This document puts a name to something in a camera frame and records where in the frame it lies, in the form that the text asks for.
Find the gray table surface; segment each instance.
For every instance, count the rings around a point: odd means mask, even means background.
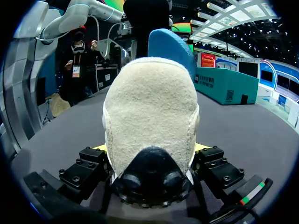
[[[12,162],[18,179],[30,172],[47,170],[58,178],[59,169],[71,166],[78,153],[86,146],[105,143],[102,127],[102,107],[108,88],[67,110],[46,125],[26,144]],[[200,122],[197,142],[224,150],[225,157],[237,168],[245,169],[245,179],[257,174],[271,178],[273,185],[256,205],[258,213],[264,212],[277,198],[287,182],[299,152],[298,134],[282,119],[259,105],[222,106],[197,93]],[[213,197],[204,185],[209,211],[220,208],[221,202]],[[97,210],[101,187],[83,206]],[[134,205],[120,203],[112,197],[107,215],[150,220],[172,220],[182,223],[186,208],[196,206],[194,195],[168,208],[143,210]]]

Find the face mask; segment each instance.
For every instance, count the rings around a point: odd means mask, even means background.
[[[77,53],[82,54],[84,52],[84,49],[85,49],[84,42],[82,42],[82,44],[80,45],[71,45],[71,50],[73,51],[73,54],[77,54]]]
[[[74,41],[78,42],[81,41],[84,37],[84,34],[82,32],[77,32],[74,34],[73,39]]]

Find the teal booth counter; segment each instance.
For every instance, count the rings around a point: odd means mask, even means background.
[[[222,105],[254,104],[258,78],[223,68],[198,67],[194,86]]]

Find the qr code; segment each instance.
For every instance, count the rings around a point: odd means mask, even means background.
[[[228,90],[228,93],[226,95],[226,101],[227,102],[233,101],[233,97],[234,97],[234,90]]]

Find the red sign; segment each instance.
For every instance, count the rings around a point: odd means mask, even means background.
[[[201,66],[215,68],[216,56],[211,54],[201,53]]]

